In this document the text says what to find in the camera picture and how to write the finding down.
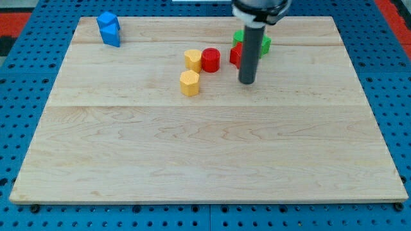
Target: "blue block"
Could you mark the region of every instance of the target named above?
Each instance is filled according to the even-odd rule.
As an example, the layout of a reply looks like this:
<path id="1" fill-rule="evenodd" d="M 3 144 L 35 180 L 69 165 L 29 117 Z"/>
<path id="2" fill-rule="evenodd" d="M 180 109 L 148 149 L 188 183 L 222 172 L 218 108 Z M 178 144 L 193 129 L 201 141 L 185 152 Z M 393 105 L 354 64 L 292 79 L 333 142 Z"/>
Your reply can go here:
<path id="1" fill-rule="evenodd" d="M 115 24 L 100 29 L 100 34 L 105 44 L 120 47 L 120 33 Z"/>
<path id="2" fill-rule="evenodd" d="M 117 26 L 117 30 L 120 30 L 120 24 L 118 22 L 117 15 L 110 13 L 110 12 L 104 12 L 100 16 L 98 16 L 97 24 L 100 29 L 110 24 L 115 24 Z"/>

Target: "red cylinder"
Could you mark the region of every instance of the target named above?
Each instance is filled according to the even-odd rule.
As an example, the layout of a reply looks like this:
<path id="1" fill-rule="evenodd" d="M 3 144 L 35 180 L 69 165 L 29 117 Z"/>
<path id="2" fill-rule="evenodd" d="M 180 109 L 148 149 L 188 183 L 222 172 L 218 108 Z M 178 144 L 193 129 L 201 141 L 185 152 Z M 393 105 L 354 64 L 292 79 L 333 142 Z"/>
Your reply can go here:
<path id="1" fill-rule="evenodd" d="M 215 48 L 203 50 L 201 55 L 201 68 L 208 73 L 214 73 L 220 68 L 220 52 Z"/>

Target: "yellow hexagonal block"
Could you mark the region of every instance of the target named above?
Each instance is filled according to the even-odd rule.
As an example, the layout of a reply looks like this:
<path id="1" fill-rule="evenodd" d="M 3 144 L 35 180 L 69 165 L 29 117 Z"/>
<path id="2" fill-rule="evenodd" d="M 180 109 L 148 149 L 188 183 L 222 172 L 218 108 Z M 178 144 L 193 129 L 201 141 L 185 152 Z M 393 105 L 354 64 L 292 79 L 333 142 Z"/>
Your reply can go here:
<path id="1" fill-rule="evenodd" d="M 197 95 L 200 91 L 200 75 L 193 70 L 184 71 L 180 75 L 181 93 L 186 96 Z"/>
<path id="2" fill-rule="evenodd" d="M 184 52 L 186 67 L 197 73 L 201 71 L 201 51 L 190 49 Z"/>

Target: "wooden table surface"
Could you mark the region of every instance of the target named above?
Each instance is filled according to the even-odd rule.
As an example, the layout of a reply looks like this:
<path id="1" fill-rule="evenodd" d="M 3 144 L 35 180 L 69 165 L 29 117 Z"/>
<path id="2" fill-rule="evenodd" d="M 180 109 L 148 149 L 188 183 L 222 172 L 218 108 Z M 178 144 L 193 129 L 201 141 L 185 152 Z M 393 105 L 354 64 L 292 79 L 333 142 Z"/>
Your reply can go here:
<path id="1" fill-rule="evenodd" d="M 330 17 L 286 17 L 256 82 L 235 18 L 81 18 L 10 199 L 39 204 L 370 203 L 408 198 Z M 221 68 L 180 93 L 184 51 Z"/>

